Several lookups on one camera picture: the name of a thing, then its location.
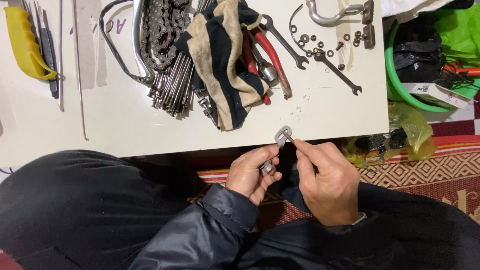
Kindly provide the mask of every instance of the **yellow plastic bag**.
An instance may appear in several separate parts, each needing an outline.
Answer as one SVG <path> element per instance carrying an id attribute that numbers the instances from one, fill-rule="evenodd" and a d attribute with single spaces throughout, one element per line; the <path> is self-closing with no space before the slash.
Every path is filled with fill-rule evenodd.
<path id="1" fill-rule="evenodd" d="M 435 146 L 432 138 L 432 127 L 415 108 L 405 103 L 389 102 L 388 120 L 390 132 L 403 128 L 407 139 L 405 145 L 400 149 L 392 149 L 386 144 L 383 154 L 384 160 L 401 152 L 408 153 L 408 160 L 427 160 L 437 151 L 437 146 Z M 360 168 L 382 164 L 381 159 L 370 159 L 367 164 L 366 160 L 369 159 L 369 155 L 375 153 L 371 154 L 355 145 L 355 142 L 362 137 L 365 136 L 347 138 L 347 143 L 342 147 L 345 158 Z"/>

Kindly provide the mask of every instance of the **cardboard box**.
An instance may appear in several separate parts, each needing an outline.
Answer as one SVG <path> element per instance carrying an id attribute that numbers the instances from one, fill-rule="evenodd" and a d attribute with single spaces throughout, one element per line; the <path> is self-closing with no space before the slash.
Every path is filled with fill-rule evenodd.
<path id="1" fill-rule="evenodd" d="M 463 109 L 472 100 L 437 84 L 402 83 L 402 85 L 418 99 L 448 109 Z"/>

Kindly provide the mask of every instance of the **white table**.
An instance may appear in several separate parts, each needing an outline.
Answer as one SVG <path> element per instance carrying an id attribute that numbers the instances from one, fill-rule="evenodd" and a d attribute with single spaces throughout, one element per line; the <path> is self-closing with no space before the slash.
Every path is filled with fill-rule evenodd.
<path id="1" fill-rule="evenodd" d="M 284 100 L 280 86 L 272 89 L 272 104 L 254 107 L 243 126 L 230 132 L 218 131 L 202 109 L 192 103 L 192 110 L 181 120 L 151 107 L 146 96 L 148 89 L 127 77 L 120 69 L 103 40 L 98 27 L 98 15 L 109 1 L 78 1 L 81 71 L 84 78 L 84 111 L 86 134 L 82 135 L 79 93 L 76 88 L 73 37 L 69 35 L 72 16 L 69 0 L 64 0 L 63 68 L 66 80 L 65 112 L 58 109 L 48 85 L 23 74 L 13 57 L 5 23 L 0 12 L 0 168 L 24 165 L 42 155 L 66 149 L 90 149 L 118 157 L 150 155 L 224 147 L 239 147 L 274 143 L 274 135 L 283 125 L 289 125 L 293 137 L 303 140 L 367 135 L 388 131 L 386 103 L 384 43 L 380 1 L 375 2 L 374 49 L 353 47 L 346 42 L 344 49 L 329 58 L 337 66 L 344 63 L 344 74 L 363 93 L 355 96 L 351 89 L 323 63 L 309 58 L 306 70 L 299 70 L 293 58 L 280 43 L 267 33 L 292 86 L 294 97 Z M 363 0 L 344 1 L 363 4 Z M 276 28 L 293 47 L 288 21 L 302 0 L 249 1 L 251 8 L 269 14 Z M 47 10 L 55 44 L 58 36 L 58 2 L 41 0 Z M 319 13 L 333 16 L 339 11 L 337 1 L 318 0 Z M 0 1 L 0 7 L 6 2 Z M 110 12 L 114 29 L 110 35 L 126 64 L 136 71 L 132 53 L 132 4 L 117 12 Z M 126 23 L 116 33 L 117 19 Z M 324 49 L 335 49 L 343 35 L 362 30 L 361 15 L 346 17 L 337 27 L 324 27 L 314 23 L 304 6 L 294 18 L 298 28 L 295 34 L 317 35 L 315 42 L 305 48 L 312 49 L 318 41 Z"/>

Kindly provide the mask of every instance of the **bolt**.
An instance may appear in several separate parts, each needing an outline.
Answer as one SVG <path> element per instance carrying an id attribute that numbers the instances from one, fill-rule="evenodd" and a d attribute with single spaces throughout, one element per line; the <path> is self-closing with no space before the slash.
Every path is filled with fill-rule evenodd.
<path id="1" fill-rule="evenodd" d="M 339 41 L 338 46 L 335 48 L 335 50 L 339 50 L 341 47 L 343 47 L 343 42 Z"/>

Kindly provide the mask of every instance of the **black puffer jacket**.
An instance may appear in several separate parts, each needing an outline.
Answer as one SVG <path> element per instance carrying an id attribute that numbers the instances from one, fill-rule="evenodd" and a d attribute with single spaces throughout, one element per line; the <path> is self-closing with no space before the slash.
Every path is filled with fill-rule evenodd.
<path id="1" fill-rule="evenodd" d="M 216 184 L 167 223 L 130 270 L 404 269 L 405 250 L 374 211 L 355 226 L 293 221 L 249 234 L 258 208 Z"/>

